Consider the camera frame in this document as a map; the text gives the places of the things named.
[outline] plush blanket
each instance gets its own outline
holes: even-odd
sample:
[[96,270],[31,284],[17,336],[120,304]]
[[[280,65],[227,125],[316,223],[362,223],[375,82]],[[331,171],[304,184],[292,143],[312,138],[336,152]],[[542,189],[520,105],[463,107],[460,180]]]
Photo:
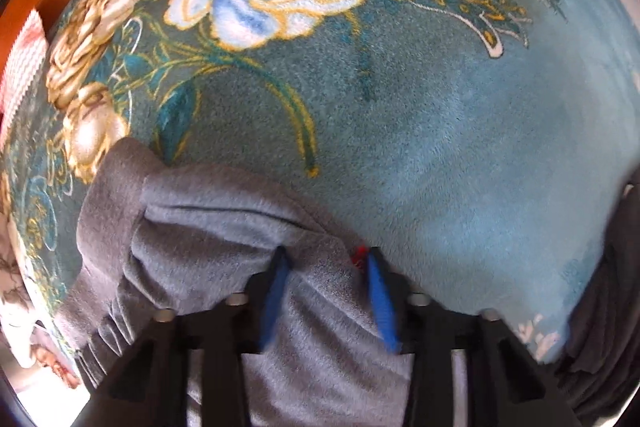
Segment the plush blanket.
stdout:
[[32,298],[133,136],[293,188],[552,358],[640,159],[639,50],[618,0],[72,0],[3,151]]

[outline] teal blanket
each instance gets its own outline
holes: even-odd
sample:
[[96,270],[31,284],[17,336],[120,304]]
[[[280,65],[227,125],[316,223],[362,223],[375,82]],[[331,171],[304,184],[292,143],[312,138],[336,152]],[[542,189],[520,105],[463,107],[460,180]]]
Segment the teal blanket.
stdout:
[[638,64],[619,0],[72,0],[4,149],[31,287],[54,314],[129,135],[295,189],[551,358],[640,160]]

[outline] black garment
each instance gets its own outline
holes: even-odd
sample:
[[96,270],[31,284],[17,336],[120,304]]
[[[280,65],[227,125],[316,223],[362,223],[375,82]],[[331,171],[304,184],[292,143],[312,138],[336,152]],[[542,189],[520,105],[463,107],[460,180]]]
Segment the black garment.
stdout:
[[[639,178],[640,170],[631,180]],[[640,185],[611,217],[604,254],[569,326],[554,370],[578,418],[591,426],[619,411],[640,380]]]

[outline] pink checkered fabric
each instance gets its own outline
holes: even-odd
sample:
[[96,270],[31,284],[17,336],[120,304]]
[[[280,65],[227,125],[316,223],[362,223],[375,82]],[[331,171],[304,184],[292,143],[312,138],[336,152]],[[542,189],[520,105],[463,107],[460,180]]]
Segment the pink checkered fabric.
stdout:
[[0,125],[0,150],[4,149],[4,142],[15,113],[44,61],[47,47],[42,19],[36,10],[31,10],[18,38],[15,39],[2,73],[0,111],[3,117]]

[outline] blue gripper pad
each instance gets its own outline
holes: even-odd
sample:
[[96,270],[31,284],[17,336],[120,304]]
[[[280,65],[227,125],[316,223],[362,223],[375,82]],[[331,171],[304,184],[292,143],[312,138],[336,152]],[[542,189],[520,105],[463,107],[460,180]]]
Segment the blue gripper pad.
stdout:
[[386,349],[400,353],[400,340],[396,328],[396,311],[391,303],[388,289],[382,280],[380,266],[372,255],[367,256],[367,275],[369,279],[369,301],[373,309],[378,331],[382,335]]
[[276,262],[276,270],[273,276],[273,282],[271,282],[267,296],[264,299],[264,308],[260,315],[260,337],[258,339],[260,351],[263,351],[273,338],[276,319],[280,313],[282,296],[284,295],[284,286],[287,282],[287,276],[291,271],[284,253],[284,248],[282,248],[282,250],[280,248],[276,250],[273,260]]

